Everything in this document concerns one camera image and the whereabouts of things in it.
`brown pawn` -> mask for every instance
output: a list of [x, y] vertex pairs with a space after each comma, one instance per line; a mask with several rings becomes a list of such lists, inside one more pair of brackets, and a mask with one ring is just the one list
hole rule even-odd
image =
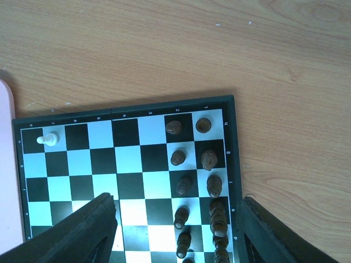
[[211, 130], [211, 121], [207, 118], [201, 118], [196, 122], [195, 127], [199, 133], [207, 133]]
[[187, 233], [181, 233], [177, 240], [177, 257], [183, 259], [186, 257], [186, 253], [190, 247], [191, 235]]
[[177, 183], [177, 194], [180, 196], [185, 196], [187, 192], [189, 192], [191, 188], [191, 180], [188, 177], [182, 177]]
[[217, 236], [213, 235], [212, 242], [213, 242], [213, 245], [215, 248], [226, 249], [228, 244], [229, 244], [229, 240], [228, 240], [227, 235], [225, 235], [225, 237], [217, 237]]
[[225, 248], [217, 248], [214, 251], [214, 263], [229, 263], [228, 251]]
[[182, 130], [182, 124], [178, 121], [168, 122], [166, 125], [166, 132], [176, 135]]
[[205, 170], [211, 171], [217, 164], [217, 156], [214, 151], [207, 150], [201, 156], [201, 164]]
[[174, 227], [182, 229], [189, 218], [189, 211], [185, 207], [179, 207], [174, 214]]
[[185, 158], [186, 158], [185, 152], [181, 150], [177, 150], [172, 154], [171, 163], [175, 166], [180, 165], [184, 163]]
[[207, 178], [207, 192], [212, 198], [219, 197], [222, 191], [222, 180], [218, 175], [210, 175]]
[[215, 200], [210, 204], [210, 228], [217, 237], [225, 237], [228, 231], [225, 217], [225, 206], [221, 201]]

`white chess piece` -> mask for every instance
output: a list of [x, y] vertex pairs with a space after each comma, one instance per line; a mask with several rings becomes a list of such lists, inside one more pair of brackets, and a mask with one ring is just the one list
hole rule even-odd
[[37, 139], [37, 143], [46, 144], [47, 146], [54, 146], [58, 143], [59, 138], [54, 133], [49, 133], [46, 136], [40, 136]]

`pink object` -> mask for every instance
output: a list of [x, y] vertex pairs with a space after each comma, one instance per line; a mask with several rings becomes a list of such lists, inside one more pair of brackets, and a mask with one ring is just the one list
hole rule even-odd
[[13, 118], [15, 109], [12, 92], [0, 79], [0, 254], [24, 241], [13, 143]]

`wood grain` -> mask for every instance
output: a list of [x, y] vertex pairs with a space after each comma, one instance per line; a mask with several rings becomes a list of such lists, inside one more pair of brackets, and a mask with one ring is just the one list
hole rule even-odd
[[351, 259], [351, 2], [1, 0], [18, 117], [234, 94], [244, 194]]

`wooden table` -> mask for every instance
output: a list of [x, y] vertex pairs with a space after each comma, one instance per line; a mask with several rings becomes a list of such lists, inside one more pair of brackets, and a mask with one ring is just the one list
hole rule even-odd
[[0, 2], [28, 117], [234, 94], [244, 194], [351, 258], [351, 2]]

